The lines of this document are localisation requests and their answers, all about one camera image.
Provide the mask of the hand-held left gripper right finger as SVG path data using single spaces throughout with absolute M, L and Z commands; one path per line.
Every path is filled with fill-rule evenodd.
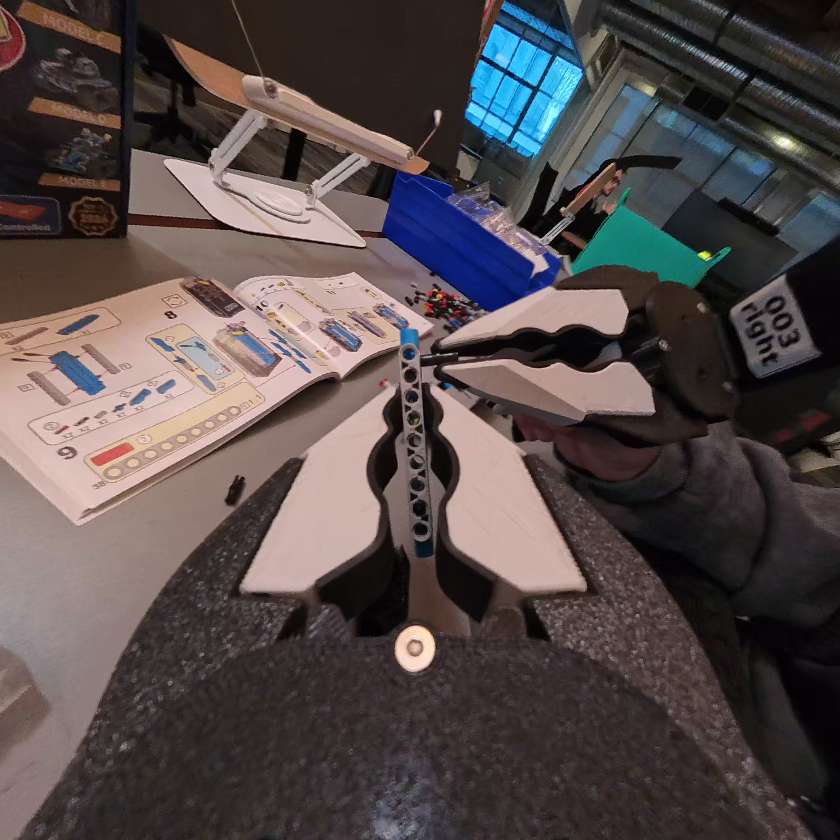
M 435 568 L 447 598 L 585 592 L 585 576 L 520 448 L 438 387 L 425 387 L 425 418 L 443 490 Z

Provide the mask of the person's right hand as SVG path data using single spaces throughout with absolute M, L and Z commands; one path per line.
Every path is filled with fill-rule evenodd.
M 597 480 L 623 482 L 645 472 L 661 447 L 630 447 L 597 427 L 559 426 L 528 414 L 513 417 L 525 440 L 551 444 L 558 460 Z

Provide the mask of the blue plastic bin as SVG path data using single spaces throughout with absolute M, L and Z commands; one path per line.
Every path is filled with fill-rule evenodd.
M 488 311 L 553 284 L 560 257 L 547 254 L 546 268 L 536 272 L 528 257 L 448 203 L 453 193 L 447 183 L 399 171 L 383 234 Z

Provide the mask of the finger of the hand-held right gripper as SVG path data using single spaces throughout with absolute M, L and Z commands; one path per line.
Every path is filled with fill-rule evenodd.
M 548 339 L 578 328 L 615 338 L 625 330 L 628 316 L 620 290 L 546 287 L 468 322 L 437 341 L 436 351 L 462 351 L 497 340 L 508 346 L 522 337 Z
M 579 371 L 557 362 L 543 367 L 516 360 L 442 364 L 440 375 L 509 413 L 558 425 L 588 416 L 651 417 L 655 397 L 632 364 L 614 361 L 599 371 Z

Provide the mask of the white wooden-top laptop stand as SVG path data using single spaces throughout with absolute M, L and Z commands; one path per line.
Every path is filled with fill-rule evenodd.
M 231 2 L 231 6 L 255 61 L 257 75 L 248 75 L 172 38 L 167 43 L 195 81 L 214 96 L 239 105 L 244 113 L 211 150 L 206 165 L 168 158 L 164 160 L 165 169 L 214 220 L 230 228 L 243 233 L 364 248 L 364 239 L 322 199 L 373 162 L 409 175 L 422 174 L 429 162 L 421 153 L 438 131 L 443 110 L 434 110 L 432 129 L 417 150 L 366 129 L 267 76 L 236 2 Z M 229 174 L 230 165 L 240 152 L 270 123 L 286 124 L 349 154 L 302 191 L 251 176 Z

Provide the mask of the large black display screen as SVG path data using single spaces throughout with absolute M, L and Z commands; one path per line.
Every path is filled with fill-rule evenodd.
M 729 248 L 711 272 L 743 288 L 762 285 L 799 257 L 761 219 L 699 191 L 691 192 L 661 228 L 697 253 L 715 255 Z

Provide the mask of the open instruction booklet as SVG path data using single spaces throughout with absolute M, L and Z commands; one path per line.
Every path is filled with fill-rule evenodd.
M 188 277 L 2 324 L 1 454 L 80 524 L 433 325 L 351 272 Z

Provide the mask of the black partition panel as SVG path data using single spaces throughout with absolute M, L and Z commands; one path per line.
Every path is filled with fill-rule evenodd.
M 481 1 L 141 1 L 141 23 L 455 169 Z M 432 139 L 421 143 L 442 119 Z

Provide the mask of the person's dark jacket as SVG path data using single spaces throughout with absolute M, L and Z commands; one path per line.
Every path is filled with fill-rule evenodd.
M 729 614 L 709 653 L 762 770 L 816 838 L 838 838 L 838 633 Z

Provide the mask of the pile of clear plastic bags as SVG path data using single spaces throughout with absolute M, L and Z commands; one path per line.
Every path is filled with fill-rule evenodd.
M 546 248 L 534 235 L 517 224 L 510 208 L 491 197 L 488 182 L 454 192 L 446 201 L 528 259 L 533 266 L 533 275 L 548 268 Z

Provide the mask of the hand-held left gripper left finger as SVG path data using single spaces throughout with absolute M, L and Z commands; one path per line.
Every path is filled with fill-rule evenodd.
M 376 601 L 394 570 L 385 489 L 397 473 L 400 400 L 382 387 L 311 446 L 242 579 L 242 595 Z

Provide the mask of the pile of small building pieces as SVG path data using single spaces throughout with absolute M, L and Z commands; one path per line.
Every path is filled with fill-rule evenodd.
M 405 296 L 404 301 L 410 308 L 420 308 L 427 319 L 440 321 L 448 333 L 488 314 L 478 303 L 456 292 L 447 291 L 436 283 L 428 289 L 413 283 L 412 292 Z

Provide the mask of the wooden laptop stand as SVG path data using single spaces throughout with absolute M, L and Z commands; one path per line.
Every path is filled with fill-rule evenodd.
M 560 236 L 564 236 L 571 241 L 574 237 L 571 234 L 566 236 L 564 231 L 572 225 L 576 214 L 578 214 L 580 210 L 591 204 L 598 196 L 603 194 L 605 186 L 608 186 L 609 183 L 614 180 L 615 172 L 616 161 L 612 161 L 606 165 L 597 176 L 584 185 L 567 206 L 562 206 L 559 210 L 558 219 L 555 224 L 540 238 L 540 244 L 548 247 Z

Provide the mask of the dark blue toy set box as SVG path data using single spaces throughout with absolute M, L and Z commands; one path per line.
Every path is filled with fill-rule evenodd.
M 1 2 L 1 238 L 120 238 L 137 2 Z

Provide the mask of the silver ventilation duct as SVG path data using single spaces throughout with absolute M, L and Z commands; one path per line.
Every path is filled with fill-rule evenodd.
M 838 2 L 601 2 L 597 15 L 732 105 L 838 144 Z

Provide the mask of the teal felt bag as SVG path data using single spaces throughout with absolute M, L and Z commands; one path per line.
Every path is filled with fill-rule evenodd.
M 730 253 L 731 249 L 725 247 L 708 259 L 702 258 L 689 246 L 626 209 L 630 193 L 630 189 L 625 190 L 616 209 L 571 262 L 572 275 L 599 266 L 624 266 L 654 272 L 660 280 L 696 288 L 708 270 Z

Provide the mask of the grey desk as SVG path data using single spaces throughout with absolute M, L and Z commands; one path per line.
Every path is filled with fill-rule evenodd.
M 2 322 L 34 319 L 179 277 L 234 287 L 250 277 L 327 277 L 349 271 L 398 300 L 433 283 L 382 236 L 387 203 L 334 191 L 325 203 L 367 241 L 363 249 L 298 243 L 216 226 L 165 169 L 132 154 L 126 238 L 2 240 Z M 2 838 L 16 838 L 85 735 L 121 652 L 162 586 L 232 510 L 236 475 L 246 501 L 289 458 L 366 404 L 391 354 L 345 381 L 321 382 L 232 442 L 82 526 L 74 526 L 2 463 L 2 646 L 21 658 L 43 715 L 2 757 Z

